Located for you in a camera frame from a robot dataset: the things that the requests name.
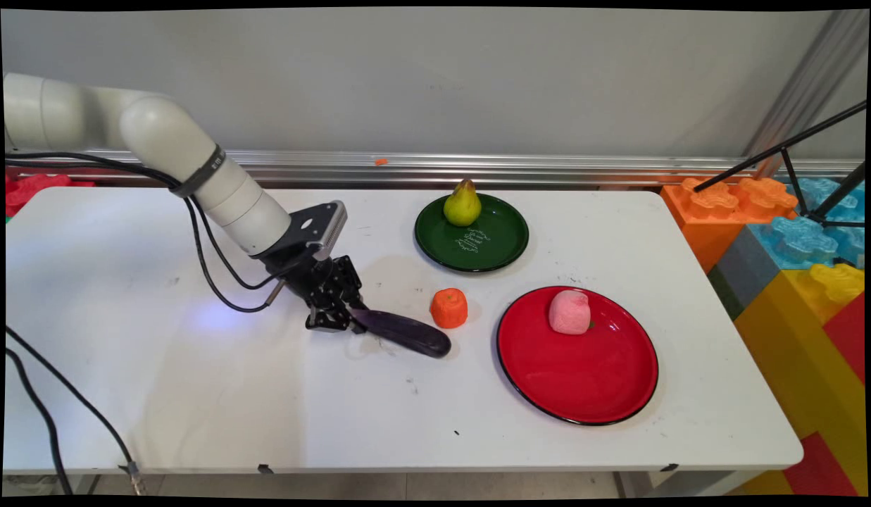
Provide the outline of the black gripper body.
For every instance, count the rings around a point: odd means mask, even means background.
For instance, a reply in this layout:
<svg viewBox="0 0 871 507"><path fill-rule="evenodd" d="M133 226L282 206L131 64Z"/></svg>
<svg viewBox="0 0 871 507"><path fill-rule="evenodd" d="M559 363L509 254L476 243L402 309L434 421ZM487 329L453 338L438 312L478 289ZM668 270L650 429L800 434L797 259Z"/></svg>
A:
<svg viewBox="0 0 871 507"><path fill-rule="evenodd" d="M293 245L262 253L261 262L275 282L267 302L274 301L287 288L309 308L325 312L343 309L341 258L329 256L319 261L314 257L318 252L316 245Z"/></svg>

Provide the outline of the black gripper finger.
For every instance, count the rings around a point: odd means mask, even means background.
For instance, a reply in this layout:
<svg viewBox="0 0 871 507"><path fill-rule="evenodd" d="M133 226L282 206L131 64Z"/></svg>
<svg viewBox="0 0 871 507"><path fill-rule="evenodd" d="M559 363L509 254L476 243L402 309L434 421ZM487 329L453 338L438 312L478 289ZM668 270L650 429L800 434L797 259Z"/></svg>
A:
<svg viewBox="0 0 871 507"><path fill-rule="evenodd" d="M361 295L362 283L349 256L333 260L333 299L340 315L348 315L351 309L368 309Z"/></svg>
<svg viewBox="0 0 871 507"><path fill-rule="evenodd" d="M310 331L336 333L349 330L353 324L351 312L343 303L322 308L308 303L309 314L304 327Z"/></svg>

